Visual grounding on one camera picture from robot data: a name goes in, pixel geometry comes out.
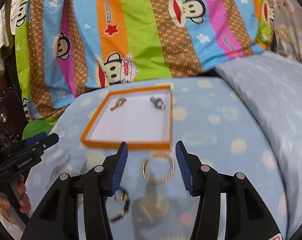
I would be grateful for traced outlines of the person's left hand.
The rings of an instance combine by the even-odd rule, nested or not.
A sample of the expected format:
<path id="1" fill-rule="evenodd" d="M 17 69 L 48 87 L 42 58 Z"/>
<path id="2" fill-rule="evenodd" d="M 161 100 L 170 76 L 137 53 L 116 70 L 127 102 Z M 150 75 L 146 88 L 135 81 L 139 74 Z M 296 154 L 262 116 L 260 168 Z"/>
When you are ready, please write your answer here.
<path id="1" fill-rule="evenodd" d="M 25 228 L 29 222 L 28 214 L 31 211 L 31 203 L 26 194 L 24 176 L 19 175 L 15 181 L 9 183 L 8 188 L 0 192 L 0 214 L 13 225 Z"/>

